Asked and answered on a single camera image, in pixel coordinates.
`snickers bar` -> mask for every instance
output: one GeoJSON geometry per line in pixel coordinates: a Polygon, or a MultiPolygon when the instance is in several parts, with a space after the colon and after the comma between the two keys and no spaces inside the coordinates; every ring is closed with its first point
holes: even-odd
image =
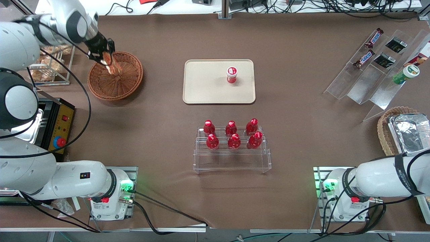
{"type": "Polygon", "coordinates": [[[367,48],[373,48],[373,45],[375,44],[375,42],[379,39],[379,37],[381,37],[381,35],[384,33],[384,31],[382,31],[382,29],[377,28],[375,34],[372,36],[372,38],[370,38],[370,40],[365,43],[364,45],[367,48]]]}
{"type": "Polygon", "coordinates": [[[361,68],[361,66],[370,59],[375,53],[372,50],[369,50],[363,57],[360,58],[360,60],[356,61],[353,66],[357,67],[358,69],[361,68]]]}

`floor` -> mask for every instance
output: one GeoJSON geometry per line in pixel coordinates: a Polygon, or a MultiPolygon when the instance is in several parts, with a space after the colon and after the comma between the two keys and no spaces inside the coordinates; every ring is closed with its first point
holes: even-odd
{"type": "MultiPolygon", "coordinates": [[[[22,17],[23,15],[13,6],[7,5],[8,0],[0,0],[0,21],[11,21],[22,17]]],[[[33,11],[36,9],[38,0],[23,0],[33,11]]],[[[430,3],[430,0],[422,0],[423,6],[430,3]]],[[[159,236],[152,232],[112,232],[106,234],[94,234],[90,232],[64,232],[62,235],[59,232],[55,233],[54,242],[118,242],[118,241],[139,241],[139,242],[228,242],[236,239],[236,236],[242,234],[243,237],[253,236],[256,234],[249,233],[249,230],[217,230],[207,229],[206,233],[174,233],[166,236],[159,236]]],[[[0,232],[0,242],[45,242],[48,240],[48,232],[0,232]]],[[[255,239],[261,242],[276,242],[282,236],[269,236],[255,239]]],[[[315,234],[293,234],[285,238],[285,242],[308,242],[318,238],[315,234]]],[[[430,241],[430,234],[396,234],[393,237],[397,242],[407,241],[430,241]]],[[[343,236],[331,236],[321,241],[330,242],[383,242],[377,234],[364,234],[360,236],[351,236],[345,238],[343,236]]]]}

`red button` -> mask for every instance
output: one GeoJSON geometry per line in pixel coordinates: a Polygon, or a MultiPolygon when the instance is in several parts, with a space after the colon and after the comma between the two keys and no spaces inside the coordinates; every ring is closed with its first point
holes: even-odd
{"type": "Polygon", "coordinates": [[[61,137],[57,139],[57,146],[58,147],[63,147],[65,144],[66,144],[66,139],[61,138],[61,137]]]}
{"type": "Polygon", "coordinates": [[[352,197],[351,198],[351,202],[359,202],[359,201],[360,201],[360,199],[357,198],[357,197],[352,197]]]}

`foil tray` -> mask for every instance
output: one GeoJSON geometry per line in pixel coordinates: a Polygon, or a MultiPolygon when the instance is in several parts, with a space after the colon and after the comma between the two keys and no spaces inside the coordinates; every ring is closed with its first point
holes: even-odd
{"type": "Polygon", "coordinates": [[[399,153],[430,148],[430,125],[425,114],[392,115],[387,123],[399,153]]]}

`table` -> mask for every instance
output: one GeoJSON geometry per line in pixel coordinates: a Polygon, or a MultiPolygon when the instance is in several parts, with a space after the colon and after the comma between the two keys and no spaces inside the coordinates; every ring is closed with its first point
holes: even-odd
{"type": "MultiPolygon", "coordinates": [[[[129,98],[101,101],[90,95],[92,119],[69,149],[71,160],[97,160],[106,166],[139,166],[137,190],[202,219],[213,228],[283,229],[306,232],[315,211],[314,166],[354,166],[383,156],[376,120],[362,123],[369,104],[336,100],[323,91],[356,48],[375,28],[414,35],[427,23],[357,19],[342,14],[247,15],[228,21],[215,15],[107,16],[101,33],[116,49],[136,55],[144,81],[129,98]],[[252,105],[186,105],[182,101],[184,64],[189,59],[251,59],[256,101],[252,105]],[[272,153],[272,170],[202,173],[192,169],[196,127],[258,118],[272,153]]],[[[85,81],[92,61],[76,56],[72,71],[85,81]]],[[[430,113],[426,90],[429,64],[406,83],[392,105],[430,113]]],[[[77,107],[71,136],[87,116],[82,90],[47,87],[77,107]]],[[[194,221],[141,201],[155,227],[194,221]]],[[[415,201],[389,205],[375,230],[430,231],[415,201]]],[[[88,218],[81,209],[79,218],[88,218]]],[[[70,227],[32,208],[0,208],[0,227],[70,227]]],[[[99,222],[104,230],[147,228],[136,210],[132,219],[99,222]]],[[[357,224],[345,229],[352,231],[357,224]]]]}

